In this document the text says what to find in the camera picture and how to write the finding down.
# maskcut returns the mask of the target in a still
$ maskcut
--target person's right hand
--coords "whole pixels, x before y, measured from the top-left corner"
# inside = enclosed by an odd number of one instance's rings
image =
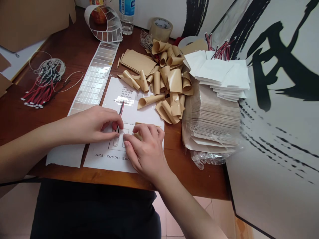
[[[130,134],[123,136],[126,154],[134,169],[156,184],[161,177],[171,172],[162,148],[165,132],[153,124],[137,124],[133,133],[137,132],[142,136],[142,141]]]

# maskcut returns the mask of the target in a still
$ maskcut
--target wooden table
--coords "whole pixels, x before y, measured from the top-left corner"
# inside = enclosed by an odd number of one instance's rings
[[[77,8],[76,13],[76,23],[70,23],[67,29],[50,36],[41,49],[51,54],[52,57],[60,58],[65,62],[66,71],[63,79],[75,71],[85,73],[99,45],[99,41],[93,36],[85,23],[84,9]],[[137,52],[146,54],[139,44],[140,32],[141,29],[135,27],[132,35],[123,35],[123,41],[117,51],[109,79],[111,76],[116,76],[126,69],[123,66],[118,69],[116,67],[119,57],[126,49],[134,49]],[[48,59],[48,56],[40,52],[31,60],[31,66],[37,68],[46,59]],[[25,91],[29,90],[33,85],[35,78],[36,75],[29,66],[26,66],[15,80],[18,84],[12,85],[7,94],[0,98],[0,145],[43,124],[67,116],[80,84],[64,93],[57,94],[43,109],[36,110],[25,106],[23,101],[20,100]],[[73,85],[78,81],[78,76],[73,75],[70,79],[71,83],[69,85]],[[229,199],[223,166],[205,165],[204,170],[199,170],[192,161],[190,152],[186,151],[182,144],[180,123],[176,125],[165,123],[165,133],[164,152],[167,162],[187,190],[195,196]],[[55,164],[45,166],[46,159],[44,158],[29,174],[74,182],[155,190],[155,187],[139,174],[83,167],[87,149],[88,145],[86,145],[81,168],[79,169]]]

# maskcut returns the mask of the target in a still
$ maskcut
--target curled brown paper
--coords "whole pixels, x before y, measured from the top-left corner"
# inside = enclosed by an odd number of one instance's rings
[[[177,124],[179,122],[179,118],[177,116],[172,115],[172,110],[171,110],[169,103],[167,103],[167,101],[163,101],[161,105],[163,106],[163,108],[164,108],[167,116],[171,120],[171,122],[173,124]]]
[[[140,98],[138,104],[137,104],[137,109],[143,108],[144,106],[150,105],[156,101],[159,101],[161,99],[164,99],[165,95],[157,95],[157,96],[150,96],[150,97],[145,97],[145,98]]]
[[[159,104],[156,103],[155,109],[163,120],[165,120],[169,124],[172,124],[172,121],[170,120],[169,116],[167,115],[166,111],[164,110],[162,103],[159,103]]]
[[[172,46],[172,49],[173,49],[173,52],[174,52],[176,57],[181,57],[182,56],[182,53],[181,53],[181,51],[180,51],[178,46]]]
[[[152,83],[150,84],[150,88],[151,88],[151,90],[152,90],[152,93],[154,94],[154,82],[152,82]]]
[[[179,103],[179,96],[176,92],[171,92],[169,94],[170,97],[170,108],[172,111],[172,116],[181,117],[181,110],[180,110],[180,103]]]
[[[149,75],[147,78],[147,84],[151,84],[153,82],[154,76],[153,75]]]
[[[150,75],[151,75],[151,74],[154,74],[154,72],[157,72],[157,71],[159,71],[159,70],[160,70],[160,66],[159,66],[159,65],[154,66],[154,68],[152,69]]]
[[[135,88],[138,91],[140,90],[141,87],[137,84],[137,82],[127,70],[123,71],[123,75],[118,75],[118,77],[124,80],[132,88]]]
[[[169,84],[169,90],[171,92],[177,92],[177,93],[183,93],[183,87],[182,87],[182,74],[180,72],[180,69],[174,69],[167,75],[168,78],[168,84]]]
[[[161,41],[153,41],[152,54],[155,55],[164,52],[170,47],[172,47],[172,44],[164,43]]]
[[[163,67],[162,69],[160,69],[159,72],[160,72],[160,75],[163,78],[163,81],[164,81],[164,83],[166,85],[166,88],[169,90],[169,84],[168,84],[168,80],[167,80],[167,75],[170,72],[170,66]]]
[[[150,90],[149,90],[149,85],[147,84],[146,77],[143,70],[140,71],[140,76],[141,76],[141,80],[143,81],[143,87],[141,86],[142,90],[144,93],[147,93]]]
[[[170,47],[167,49],[167,57],[176,57],[173,52],[173,48]]]
[[[187,71],[183,73],[183,94],[187,96],[194,94],[192,81],[190,80],[190,75]]]
[[[182,115],[179,117],[179,119],[182,119],[183,118],[183,112],[185,110],[185,95],[180,95],[179,96],[179,104],[180,104],[180,111],[182,113]]]
[[[162,55],[160,56],[160,63],[159,63],[159,65],[161,66],[161,67],[164,67],[165,66],[165,64],[166,64],[166,60],[167,60],[167,52],[163,52],[162,53]]]
[[[154,73],[154,95],[160,94],[160,73],[159,71]]]
[[[169,66],[175,66],[175,65],[179,65],[183,62],[184,58],[182,57],[170,57],[167,60],[167,65]]]
[[[160,78],[160,80],[159,80],[159,90],[160,90],[160,92],[165,92],[166,91],[166,86],[165,86],[165,83],[164,83],[164,81],[163,81],[163,79],[162,79],[162,77]]]

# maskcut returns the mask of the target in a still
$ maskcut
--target hand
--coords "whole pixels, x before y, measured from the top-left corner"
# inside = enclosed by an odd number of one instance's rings
[[[121,116],[112,109],[93,106],[44,127],[58,145],[97,143],[119,137],[118,132],[102,132],[110,122],[113,130],[123,129]]]
[[[162,177],[171,172],[162,148],[165,132],[153,124],[137,124],[133,133],[137,132],[142,136],[142,141],[130,134],[123,135],[126,140],[126,154],[134,169],[156,185]]]

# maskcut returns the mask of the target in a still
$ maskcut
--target wire bundle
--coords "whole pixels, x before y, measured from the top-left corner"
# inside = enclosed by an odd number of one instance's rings
[[[64,87],[70,82],[69,77],[65,80],[63,86],[56,91],[55,88],[59,81],[61,80],[65,72],[65,64],[62,60],[58,58],[52,58],[41,63],[41,65],[36,69],[32,69],[35,74],[38,75],[36,81],[34,82],[32,88],[26,92],[26,95],[21,98],[21,100],[26,101],[24,104],[30,107],[35,107],[36,109],[43,108],[43,105],[48,102],[56,93],[65,92],[75,86],[83,78],[84,74],[81,71],[76,71],[75,73],[82,73],[80,80],[68,88],[62,91]]]
[[[234,39],[231,41],[227,39],[220,48],[218,48],[218,45],[217,45],[215,54],[213,55],[212,59],[215,58],[215,59],[220,59],[224,61],[229,61],[230,60],[230,45],[235,39],[236,37],[234,37]]]

